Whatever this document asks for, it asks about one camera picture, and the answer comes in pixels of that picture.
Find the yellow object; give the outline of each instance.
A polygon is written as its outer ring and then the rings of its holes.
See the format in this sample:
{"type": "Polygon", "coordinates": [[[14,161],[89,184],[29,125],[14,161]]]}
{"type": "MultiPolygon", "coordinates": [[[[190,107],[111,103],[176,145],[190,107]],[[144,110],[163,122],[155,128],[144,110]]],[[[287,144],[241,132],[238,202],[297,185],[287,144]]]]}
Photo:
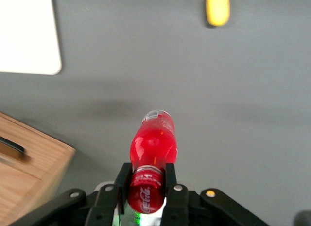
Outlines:
{"type": "Polygon", "coordinates": [[[210,25],[225,25],[230,17],[230,0],[206,0],[206,15],[210,25]]]}

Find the wooden cabinet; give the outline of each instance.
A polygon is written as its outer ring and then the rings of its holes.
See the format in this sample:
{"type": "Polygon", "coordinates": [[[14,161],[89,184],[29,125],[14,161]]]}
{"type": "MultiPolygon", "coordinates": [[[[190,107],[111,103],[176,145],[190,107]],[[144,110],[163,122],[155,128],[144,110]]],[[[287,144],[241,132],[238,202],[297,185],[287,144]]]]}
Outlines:
{"type": "Polygon", "coordinates": [[[25,154],[0,142],[0,226],[5,226],[50,200],[74,149],[0,113],[0,137],[25,149],[25,154]]]}

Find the white board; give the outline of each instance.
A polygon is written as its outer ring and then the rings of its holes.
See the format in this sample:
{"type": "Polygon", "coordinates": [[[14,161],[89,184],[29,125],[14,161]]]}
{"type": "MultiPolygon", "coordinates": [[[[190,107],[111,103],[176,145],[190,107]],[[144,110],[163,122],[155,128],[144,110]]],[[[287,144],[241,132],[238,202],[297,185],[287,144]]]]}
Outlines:
{"type": "Polygon", "coordinates": [[[0,0],[0,72],[57,74],[52,0],[0,0]]]}

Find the red bottle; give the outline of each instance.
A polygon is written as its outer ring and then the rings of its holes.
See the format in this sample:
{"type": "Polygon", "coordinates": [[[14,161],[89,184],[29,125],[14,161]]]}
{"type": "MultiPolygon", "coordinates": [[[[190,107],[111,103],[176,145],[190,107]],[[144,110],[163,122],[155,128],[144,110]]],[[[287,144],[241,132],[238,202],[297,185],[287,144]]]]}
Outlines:
{"type": "Polygon", "coordinates": [[[130,147],[134,173],[128,203],[137,212],[153,213],[165,197],[165,164],[175,163],[177,144],[171,116],[162,110],[149,112],[130,147]]]}

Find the black handle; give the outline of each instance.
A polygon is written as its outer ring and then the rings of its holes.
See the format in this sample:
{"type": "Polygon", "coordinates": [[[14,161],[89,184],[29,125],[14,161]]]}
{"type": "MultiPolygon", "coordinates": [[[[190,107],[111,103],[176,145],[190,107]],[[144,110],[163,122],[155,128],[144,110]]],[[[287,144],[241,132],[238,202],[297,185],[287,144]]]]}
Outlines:
{"type": "Polygon", "coordinates": [[[0,142],[5,144],[5,145],[7,145],[7,146],[9,146],[9,147],[11,147],[11,148],[13,148],[16,151],[22,153],[23,155],[26,154],[25,148],[23,148],[22,146],[14,143],[14,142],[12,142],[10,140],[7,140],[7,139],[5,139],[5,138],[3,138],[1,136],[0,136],[0,142]]]}

